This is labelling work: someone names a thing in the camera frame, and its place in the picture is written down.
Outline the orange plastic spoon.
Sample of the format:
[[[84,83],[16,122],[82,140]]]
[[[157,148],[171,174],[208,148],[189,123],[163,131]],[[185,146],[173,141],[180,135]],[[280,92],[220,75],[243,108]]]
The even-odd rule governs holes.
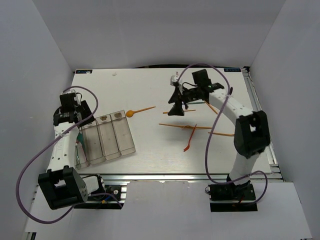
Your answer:
[[[151,107],[147,107],[147,108],[143,108],[143,109],[139,109],[139,110],[128,110],[126,112],[126,117],[127,118],[131,118],[134,116],[134,114],[137,114],[137,113],[140,113],[140,112],[144,112],[144,111],[148,111],[148,110],[151,110],[151,109],[154,109],[155,106],[151,106]]]

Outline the dark orange plastic fork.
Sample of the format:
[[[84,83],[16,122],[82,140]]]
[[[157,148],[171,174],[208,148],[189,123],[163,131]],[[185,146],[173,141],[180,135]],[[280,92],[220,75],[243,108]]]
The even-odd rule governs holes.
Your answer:
[[[193,135],[194,135],[196,129],[197,129],[197,124],[195,124],[195,125],[192,127],[192,132],[191,132],[190,137],[189,137],[189,139],[188,139],[187,146],[183,149],[183,152],[186,152],[186,151],[189,150],[190,145],[191,145],[191,141],[192,141],[192,138],[193,138]]]

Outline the iridescent metal spoon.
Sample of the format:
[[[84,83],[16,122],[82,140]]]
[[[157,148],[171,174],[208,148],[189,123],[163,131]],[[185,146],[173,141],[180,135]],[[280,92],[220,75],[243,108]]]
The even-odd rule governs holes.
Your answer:
[[[79,150],[78,150],[78,143],[75,144],[75,167],[79,170],[81,169],[81,162],[80,162],[80,155],[79,155]]]

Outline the small orange plastic fork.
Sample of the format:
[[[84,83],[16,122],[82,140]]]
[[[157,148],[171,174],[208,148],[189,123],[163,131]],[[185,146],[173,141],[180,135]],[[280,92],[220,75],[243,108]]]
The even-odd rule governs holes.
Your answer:
[[[213,132],[213,135],[218,135],[218,136],[225,136],[225,137],[234,137],[234,133],[221,133],[221,132]]]

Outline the teal plastic spoon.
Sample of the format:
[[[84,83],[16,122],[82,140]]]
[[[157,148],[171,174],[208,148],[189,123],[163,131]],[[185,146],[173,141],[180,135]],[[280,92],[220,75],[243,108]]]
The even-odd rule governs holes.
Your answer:
[[[83,154],[86,154],[86,147],[85,147],[85,141],[84,141],[84,135],[82,133],[79,133],[76,138],[77,148],[81,149]]]

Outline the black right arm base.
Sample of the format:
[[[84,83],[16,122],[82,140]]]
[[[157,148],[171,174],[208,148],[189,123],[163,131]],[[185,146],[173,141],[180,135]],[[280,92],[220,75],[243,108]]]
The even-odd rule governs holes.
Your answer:
[[[212,213],[257,212],[256,194],[252,183],[242,186],[211,184],[205,188]]]

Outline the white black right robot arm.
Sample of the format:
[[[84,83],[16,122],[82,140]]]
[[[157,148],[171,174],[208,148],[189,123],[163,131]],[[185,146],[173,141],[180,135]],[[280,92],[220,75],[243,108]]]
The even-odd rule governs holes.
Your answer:
[[[250,174],[261,153],[270,145],[271,138],[267,115],[264,111],[254,111],[232,97],[231,87],[212,83],[205,69],[192,73],[192,88],[180,83],[180,78],[173,75],[170,85],[174,92],[169,99],[172,108],[169,116],[184,116],[188,104],[203,100],[218,108],[235,127],[233,144],[237,151],[232,170],[227,176],[226,195],[236,200],[244,193],[244,187],[250,181]]]

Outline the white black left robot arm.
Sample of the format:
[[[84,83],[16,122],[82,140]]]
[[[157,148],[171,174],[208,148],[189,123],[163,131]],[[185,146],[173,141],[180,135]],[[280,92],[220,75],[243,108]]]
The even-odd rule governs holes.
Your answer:
[[[62,93],[59,99],[61,106],[53,115],[56,143],[46,172],[38,176],[38,184],[52,210],[85,203],[89,195],[99,200],[106,193],[99,175],[81,177],[75,168],[78,160],[86,158],[76,124],[83,127],[92,123],[91,110],[75,91]]]

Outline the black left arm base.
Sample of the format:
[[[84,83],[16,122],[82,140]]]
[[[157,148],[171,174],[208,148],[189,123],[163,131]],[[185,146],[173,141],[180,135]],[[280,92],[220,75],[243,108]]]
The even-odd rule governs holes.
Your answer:
[[[121,210],[126,198],[126,186],[104,180],[100,174],[81,176],[88,190],[87,201],[77,204],[75,209]]]

